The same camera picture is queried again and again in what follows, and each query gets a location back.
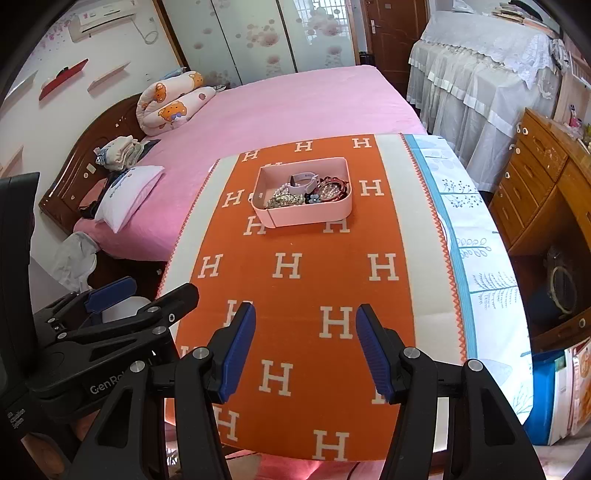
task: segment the wooden headboard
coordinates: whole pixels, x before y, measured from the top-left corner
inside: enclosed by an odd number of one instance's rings
[[[67,156],[60,174],[39,202],[41,211],[65,233],[72,233],[74,224],[80,219],[80,201],[97,181],[109,173],[95,163],[93,150],[104,147],[119,136],[133,135],[137,140],[145,137],[135,116],[138,99],[139,94],[121,100],[89,125]]]

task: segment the white lace cover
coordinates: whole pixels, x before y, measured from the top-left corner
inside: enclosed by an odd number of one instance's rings
[[[421,39],[482,53],[513,70],[528,88],[539,70],[554,69],[545,34],[500,18],[437,11]]]

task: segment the drawer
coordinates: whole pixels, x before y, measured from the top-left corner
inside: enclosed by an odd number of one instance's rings
[[[552,191],[554,182],[521,141],[517,142],[511,164],[529,188],[535,201],[541,205]]]
[[[499,231],[499,236],[501,237],[501,240],[503,240],[505,250],[509,251],[512,242],[511,240],[509,240],[507,232],[505,232],[505,227],[503,227],[503,224],[501,223],[501,217],[499,217],[499,215],[497,214],[495,204],[493,202],[491,202],[491,205],[489,206],[489,212],[491,214],[493,221],[495,222],[496,229]]]
[[[558,188],[591,248],[591,186],[572,161],[566,164],[558,181]]]
[[[501,185],[511,199],[521,223],[523,226],[528,226],[538,211],[538,204],[511,163],[507,165]]]
[[[531,339],[534,353],[575,345],[591,336],[591,309]]]
[[[530,149],[550,178],[557,181],[568,155],[554,137],[525,114],[518,138]]]
[[[507,235],[507,238],[512,245],[515,240],[521,235],[524,230],[523,223],[517,215],[517,211],[513,207],[509,196],[507,195],[503,184],[499,185],[495,196],[492,198],[490,211],[497,225],[502,225],[502,230]]]

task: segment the table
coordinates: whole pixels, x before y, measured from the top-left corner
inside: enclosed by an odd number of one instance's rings
[[[349,163],[351,215],[262,229],[244,201],[260,166],[334,156]],[[358,135],[220,160],[187,218],[161,293],[186,281],[201,298],[175,332],[182,355],[231,322],[241,301],[257,308],[238,391],[215,407],[229,445],[292,458],[385,458],[397,408],[375,392],[355,339],[353,312],[365,302],[435,360],[481,359],[521,421],[531,410],[529,337],[511,264],[482,198],[441,138]],[[441,399],[435,450],[446,447],[446,405]],[[174,420],[170,404],[167,418]]]

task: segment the air conditioner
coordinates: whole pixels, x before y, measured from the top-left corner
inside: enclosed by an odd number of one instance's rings
[[[131,18],[138,11],[138,0],[123,0],[112,4],[101,5],[75,15],[68,29],[72,41],[78,41],[104,27],[118,24]]]

